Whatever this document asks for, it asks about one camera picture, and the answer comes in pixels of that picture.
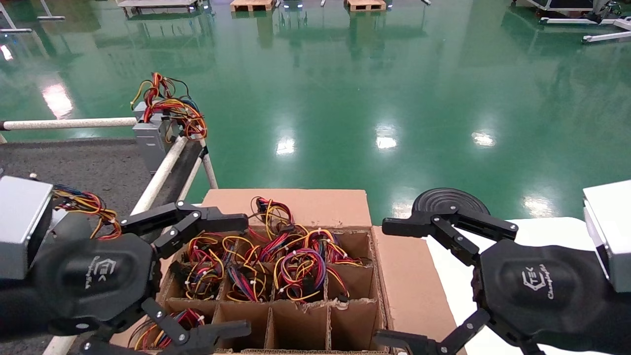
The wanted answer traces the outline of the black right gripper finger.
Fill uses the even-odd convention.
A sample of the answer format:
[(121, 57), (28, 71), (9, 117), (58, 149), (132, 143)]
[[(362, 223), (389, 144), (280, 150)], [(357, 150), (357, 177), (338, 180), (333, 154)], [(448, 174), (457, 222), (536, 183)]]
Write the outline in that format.
[(527, 310), (478, 309), (462, 325), (458, 326), (442, 341), (425, 335), (377, 330), (374, 342), (390, 348), (401, 348), (408, 355), (456, 355), (483, 328), (495, 328), (506, 341), (514, 339), (524, 355), (531, 355), (533, 348), (528, 344), (532, 338), (533, 314)]
[[(491, 267), (500, 261), (516, 263), (519, 248), (514, 242), (518, 227), (492, 216), (483, 204), (442, 203), (436, 207), (415, 205), (409, 218), (385, 218), (382, 230), (386, 235), (434, 238), (462, 264), (470, 267)], [(461, 231), (495, 241), (485, 252)]]

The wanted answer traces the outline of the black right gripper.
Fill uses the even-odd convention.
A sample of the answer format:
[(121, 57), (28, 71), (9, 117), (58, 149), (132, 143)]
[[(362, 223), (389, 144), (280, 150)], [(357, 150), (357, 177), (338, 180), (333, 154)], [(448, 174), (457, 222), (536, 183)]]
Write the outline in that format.
[(630, 353), (630, 294), (614, 290), (595, 252), (499, 241), (480, 254), (472, 287), (512, 346)]

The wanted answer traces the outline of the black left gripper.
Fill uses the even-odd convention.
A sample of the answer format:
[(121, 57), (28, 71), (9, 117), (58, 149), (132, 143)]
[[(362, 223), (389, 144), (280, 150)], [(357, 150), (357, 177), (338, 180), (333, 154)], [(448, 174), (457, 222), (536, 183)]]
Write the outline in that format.
[(24, 279), (3, 279), (1, 340), (99, 329), (81, 344), (81, 355), (143, 355), (109, 342), (113, 332), (128, 329), (143, 312), (171, 337), (161, 355), (211, 355), (220, 339), (251, 333), (246, 320), (185, 330), (153, 299), (162, 277), (158, 259), (171, 257), (202, 232), (245, 231), (246, 214), (223, 214), (217, 207), (178, 201), (120, 224), (123, 234), (118, 238), (52, 245)]

